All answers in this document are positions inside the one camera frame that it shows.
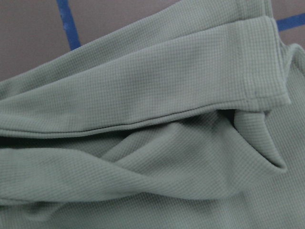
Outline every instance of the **seam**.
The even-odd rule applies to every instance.
[[[267,2],[266,2],[266,0],[263,0],[263,3],[262,3],[262,13],[263,13],[263,15],[267,16]]]
[[[235,0],[236,3],[236,8],[237,8],[237,12],[238,12],[238,21],[243,20],[244,19],[244,14],[243,14],[243,10],[241,9],[241,4],[239,0]]]
[[[280,53],[280,37],[279,37],[279,33],[278,33],[278,30],[276,28],[276,22],[274,19],[270,19],[270,20],[267,20],[267,22],[269,24],[271,24],[271,27],[273,29],[273,39],[274,39],[274,44],[275,44],[275,51],[276,51],[276,59],[277,59],[277,67],[279,69],[279,72],[280,72],[280,76],[281,76],[281,80],[285,81],[285,70],[284,70],[284,61],[283,59],[281,58],[281,53]]]
[[[238,39],[238,43],[240,44],[238,46],[238,59],[239,59],[239,63],[244,63],[244,60],[247,58],[246,56],[244,57],[244,52],[243,52],[243,48],[244,48],[244,31],[246,30],[247,31],[247,27],[244,26],[243,23],[241,23],[241,28],[240,28],[240,31],[241,33],[238,33],[238,30],[237,30],[237,26],[234,27],[234,32],[237,36],[237,39]],[[251,87],[251,84],[247,83],[247,74],[245,74],[245,67],[244,67],[244,64],[241,64],[241,74],[242,74],[242,80],[243,80],[243,88],[244,88],[244,95],[245,95],[245,99],[248,100],[250,98],[250,94],[249,94],[249,90],[248,88],[252,88]]]
[[[105,129],[105,128],[115,127],[115,126],[133,125],[133,124],[136,124],[136,123],[141,123],[141,122],[145,122],[145,121],[153,120],[153,119],[159,119],[159,118],[162,118],[162,117],[167,117],[167,116],[171,116],[171,115],[175,115],[175,114],[180,114],[180,113],[196,110],[196,109],[199,109],[199,108],[203,108],[203,107],[207,107],[207,106],[211,106],[211,105],[215,105],[215,104],[225,104],[225,103],[229,103],[229,102],[238,102],[238,101],[249,102],[250,100],[257,100],[257,99],[263,99],[263,98],[273,98],[273,97],[278,97],[278,96],[285,95],[285,94],[287,94],[287,92],[284,92],[284,93],[281,93],[281,94],[275,94],[275,95],[272,95],[272,96],[268,96],[268,95],[267,96],[262,96],[262,97],[256,96],[256,97],[253,97],[253,98],[243,98],[243,99],[230,100],[230,101],[221,102],[221,103],[208,104],[208,105],[199,106],[199,107],[196,107],[196,108],[193,108],[193,109],[189,109],[189,110],[184,110],[184,111],[170,113],[170,114],[166,114],[166,115],[162,115],[162,116],[158,116],[158,117],[154,117],[154,118],[144,119],[144,120],[141,120],[141,121],[138,121],[138,122],[134,122],[134,123],[110,125],[110,126],[105,126],[105,127],[98,127],[98,128],[95,128],[95,129],[89,129],[89,130],[70,131],[70,132],[37,132],[37,131],[25,131],[25,130],[11,130],[11,129],[3,129],[3,128],[0,128],[0,130],[7,130],[7,131],[14,131],[14,132],[19,131],[19,132],[24,132],[24,133],[37,133],[37,134],[64,134],[64,133],[70,133],[71,134],[71,133],[82,133],[82,132],[89,132],[89,131],[92,131],[92,130]]]
[[[32,201],[28,201],[28,200],[23,200],[23,199],[13,199],[13,198],[0,198],[1,200],[13,200],[13,201],[18,201],[18,202],[28,202],[28,203],[32,203]]]

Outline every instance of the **waffle knit fabric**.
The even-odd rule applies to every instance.
[[[181,0],[0,82],[1,229],[304,229],[305,51],[269,0]]]

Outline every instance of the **fabric fold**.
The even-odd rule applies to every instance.
[[[290,104],[274,26],[267,16],[228,23],[4,98],[0,133],[84,136]]]
[[[298,55],[267,1],[182,0],[0,82],[0,216],[54,228],[65,206],[141,193],[189,212],[286,173],[266,121]]]

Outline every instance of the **blue tape line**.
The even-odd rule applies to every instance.
[[[305,13],[277,20],[276,23],[279,31],[288,30],[297,26],[305,25]]]
[[[61,15],[61,20],[63,24],[63,29],[66,31],[70,49],[77,49],[81,46],[78,39],[77,30],[74,24],[74,20],[71,14],[71,10],[68,5],[68,0],[56,0],[59,13]]]

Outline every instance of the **sage green garment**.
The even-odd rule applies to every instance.
[[[1,229],[305,228],[305,51],[269,0],[181,0],[0,82],[0,136]]]

